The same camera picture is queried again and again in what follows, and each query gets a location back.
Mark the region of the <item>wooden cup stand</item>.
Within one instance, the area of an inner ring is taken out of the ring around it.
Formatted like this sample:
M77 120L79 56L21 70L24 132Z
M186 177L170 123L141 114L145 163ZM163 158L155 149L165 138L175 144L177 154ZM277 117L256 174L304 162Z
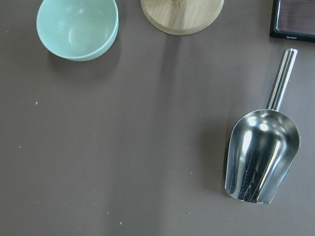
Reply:
M224 0L142 0L147 20L158 30L172 35L190 35L211 25Z

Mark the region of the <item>steel ice scoop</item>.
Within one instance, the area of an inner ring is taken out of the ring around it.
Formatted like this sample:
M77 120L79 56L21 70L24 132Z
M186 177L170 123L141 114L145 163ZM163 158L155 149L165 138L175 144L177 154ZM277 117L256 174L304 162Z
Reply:
M266 108L247 113L232 129L224 186L232 198L269 204L294 162L300 132L280 108L297 54L284 50Z

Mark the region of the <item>pale green bowl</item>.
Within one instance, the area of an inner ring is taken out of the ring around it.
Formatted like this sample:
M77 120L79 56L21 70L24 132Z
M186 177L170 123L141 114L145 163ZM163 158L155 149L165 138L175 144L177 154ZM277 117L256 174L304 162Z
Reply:
M44 0L36 29L40 41L54 55L89 61L113 45L119 28L114 0Z

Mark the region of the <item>wine glass rack tray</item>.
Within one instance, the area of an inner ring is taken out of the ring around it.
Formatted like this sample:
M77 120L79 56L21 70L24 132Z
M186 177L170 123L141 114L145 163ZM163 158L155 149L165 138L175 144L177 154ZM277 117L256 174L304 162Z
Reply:
M314 0L274 0L269 35L298 41L315 41Z

